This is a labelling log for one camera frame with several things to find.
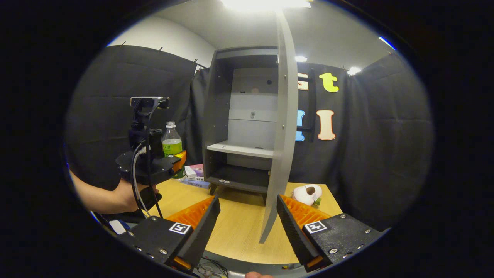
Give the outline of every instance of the white shelf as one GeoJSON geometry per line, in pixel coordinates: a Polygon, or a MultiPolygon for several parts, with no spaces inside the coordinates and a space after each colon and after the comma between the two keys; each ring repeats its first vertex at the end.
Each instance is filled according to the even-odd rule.
{"type": "Polygon", "coordinates": [[[273,150],[272,149],[259,149],[259,148],[254,148],[254,147],[234,145],[234,144],[228,143],[228,140],[207,146],[206,149],[214,150],[214,151],[227,152],[227,153],[248,155],[248,156],[273,158],[273,150]]]}

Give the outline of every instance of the wooden table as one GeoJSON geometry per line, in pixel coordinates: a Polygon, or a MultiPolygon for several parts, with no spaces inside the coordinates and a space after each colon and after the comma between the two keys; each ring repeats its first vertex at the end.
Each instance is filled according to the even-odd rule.
{"type": "MultiPolygon", "coordinates": [[[[295,187],[305,184],[288,183],[285,192],[291,196],[295,187]]],[[[326,185],[318,209],[333,216],[342,213],[326,185]]],[[[164,217],[209,198],[209,189],[179,183],[173,179],[156,186],[163,198],[159,201],[164,217]]],[[[262,264],[298,263],[280,218],[277,217],[264,244],[259,244],[264,202],[261,194],[219,186],[221,212],[216,220],[206,250],[221,256],[262,264]]],[[[159,216],[156,206],[149,213],[159,216]]]]}

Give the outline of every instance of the stuffed animal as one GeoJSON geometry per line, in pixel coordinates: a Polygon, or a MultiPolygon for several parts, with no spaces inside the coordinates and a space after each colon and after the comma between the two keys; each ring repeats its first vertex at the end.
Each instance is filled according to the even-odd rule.
{"type": "Polygon", "coordinates": [[[321,195],[323,195],[323,190],[319,185],[300,186],[295,188],[291,193],[292,199],[308,206],[312,206],[312,204],[320,205],[321,195]]]}

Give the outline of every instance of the bottle label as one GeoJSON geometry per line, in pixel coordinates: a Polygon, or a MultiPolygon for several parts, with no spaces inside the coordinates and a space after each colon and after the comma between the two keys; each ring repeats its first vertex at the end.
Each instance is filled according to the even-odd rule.
{"type": "Polygon", "coordinates": [[[165,155],[176,155],[182,152],[182,141],[175,144],[163,143],[163,152],[165,152],[165,155]]]}

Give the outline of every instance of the light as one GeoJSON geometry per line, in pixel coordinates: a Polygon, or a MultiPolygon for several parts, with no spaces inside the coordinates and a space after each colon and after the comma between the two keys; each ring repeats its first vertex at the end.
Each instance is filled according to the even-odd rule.
{"type": "Polygon", "coordinates": [[[297,62],[307,62],[307,57],[304,57],[304,56],[295,56],[295,61],[297,61],[297,62]]]}
{"type": "Polygon", "coordinates": [[[307,0],[221,0],[223,5],[238,11],[268,11],[279,8],[310,8],[307,0]]]}
{"type": "Polygon", "coordinates": [[[379,37],[379,39],[381,41],[383,41],[385,44],[387,44],[389,47],[391,47],[393,50],[396,50],[392,45],[389,44],[389,42],[387,42],[385,39],[383,39],[382,37],[379,37]]]}
{"type": "Polygon", "coordinates": [[[361,69],[359,68],[356,68],[356,67],[351,67],[349,70],[348,70],[348,75],[352,76],[352,75],[355,75],[356,73],[362,71],[361,69]]]}

